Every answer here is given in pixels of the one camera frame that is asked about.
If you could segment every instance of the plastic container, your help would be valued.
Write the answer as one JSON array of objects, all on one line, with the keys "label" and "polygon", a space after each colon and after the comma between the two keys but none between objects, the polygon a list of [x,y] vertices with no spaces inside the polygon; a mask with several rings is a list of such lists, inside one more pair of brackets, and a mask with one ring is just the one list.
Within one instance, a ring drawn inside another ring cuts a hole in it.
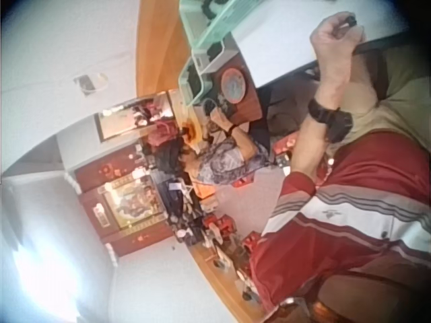
[{"label": "plastic container", "polygon": [[213,82],[211,80],[211,77],[208,74],[200,75],[197,73],[197,76],[200,80],[201,89],[199,93],[197,93],[196,95],[193,95],[193,92],[188,80],[189,78],[188,68],[194,64],[195,63],[193,62],[193,59],[190,57],[187,60],[187,63],[184,66],[178,78],[178,86],[180,88],[181,95],[184,98],[184,105],[186,107],[192,106],[193,104],[200,102],[202,96],[208,93],[208,91],[213,87]]},{"label": "plastic container", "polygon": [[209,20],[202,12],[203,0],[180,0],[180,16],[191,48],[219,42],[264,0],[229,0]]},{"label": "plastic container", "polygon": [[222,51],[212,61],[210,61],[210,57],[207,53],[211,46],[194,48],[191,50],[191,56],[195,62],[198,74],[214,73],[225,65],[233,56],[238,54],[239,50],[232,34],[228,34],[220,43],[222,45]]}]

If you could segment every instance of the khaki pants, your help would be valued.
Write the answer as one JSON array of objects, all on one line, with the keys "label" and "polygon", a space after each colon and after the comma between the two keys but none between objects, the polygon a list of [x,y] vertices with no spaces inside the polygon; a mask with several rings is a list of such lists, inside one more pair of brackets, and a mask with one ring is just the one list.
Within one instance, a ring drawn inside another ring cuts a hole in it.
[{"label": "khaki pants", "polygon": [[352,113],[354,125],[340,143],[332,144],[328,154],[341,146],[379,129],[402,133],[431,151],[431,87],[427,58],[413,46],[386,50],[389,86],[387,96],[378,101],[363,55],[352,62],[352,76],[344,93],[341,110]]}]

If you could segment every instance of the black wristwatch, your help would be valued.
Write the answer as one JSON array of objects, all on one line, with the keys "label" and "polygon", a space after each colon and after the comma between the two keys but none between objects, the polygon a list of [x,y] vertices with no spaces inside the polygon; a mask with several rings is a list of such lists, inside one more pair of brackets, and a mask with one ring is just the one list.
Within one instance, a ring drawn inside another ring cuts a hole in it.
[{"label": "black wristwatch", "polygon": [[319,123],[328,126],[327,140],[338,143],[345,138],[353,127],[353,118],[349,112],[340,109],[330,110],[322,107],[314,98],[308,105],[308,113]]}]

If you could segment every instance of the man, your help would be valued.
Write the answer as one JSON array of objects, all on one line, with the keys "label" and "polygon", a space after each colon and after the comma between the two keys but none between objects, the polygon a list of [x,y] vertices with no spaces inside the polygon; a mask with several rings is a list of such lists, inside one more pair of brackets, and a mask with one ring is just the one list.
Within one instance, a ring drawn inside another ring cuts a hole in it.
[{"label": "man", "polygon": [[[251,257],[269,312],[320,287],[312,305],[283,322],[402,322],[399,308],[431,278],[429,68],[412,54],[400,63],[408,48],[388,50],[387,99],[377,102],[362,57],[352,59],[363,27],[342,27],[351,15],[328,17],[310,37],[321,71],[313,116],[300,128],[292,172]],[[330,138],[325,122],[339,107],[353,127]],[[327,149],[333,171],[316,190]]]},{"label": "man", "polygon": [[257,129],[265,120],[258,120],[251,125],[254,132],[260,135],[255,136],[257,140],[253,140],[232,124],[220,108],[215,108],[210,118],[225,131],[226,140],[211,145],[201,155],[185,144],[183,138],[167,141],[155,153],[158,169],[171,174],[184,171],[192,181],[218,185],[231,184],[267,165],[269,148],[265,147],[265,142],[269,146],[269,133],[267,128],[263,131]]}]

